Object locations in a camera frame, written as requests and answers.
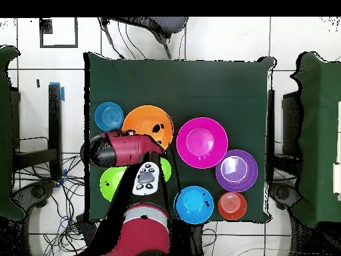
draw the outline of orange bowl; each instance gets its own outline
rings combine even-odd
[[[171,118],[162,109],[152,105],[137,107],[126,116],[122,130],[129,129],[139,135],[150,135],[163,149],[172,142],[174,133]]]

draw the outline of blue bowl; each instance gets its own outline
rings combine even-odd
[[[118,129],[123,123],[123,111],[113,102],[100,104],[95,111],[95,122],[103,131]]]
[[[206,222],[212,215],[214,209],[213,198],[203,187],[196,185],[186,187],[176,197],[173,207],[184,222],[198,225]]]

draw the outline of pink bowl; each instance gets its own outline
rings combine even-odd
[[[215,120],[201,117],[185,123],[176,138],[181,159],[197,169],[218,164],[227,151],[227,134]]]

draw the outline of red bowl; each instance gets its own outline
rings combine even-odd
[[[227,220],[238,220],[244,216],[247,204],[240,193],[224,193],[218,202],[219,213]]]

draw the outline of chair wheel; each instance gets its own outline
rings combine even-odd
[[[280,210],[285,210],[286,209],[286,207],[283,204],[279,203],[279,202],[276,202],[276,207],[278,209],[280,209]]]
[[[36,208],[43,208],[44,206],[46,206],[46,204],[47,204],[47,200],[45,199],[42,202],[38,203],[36,205]]]

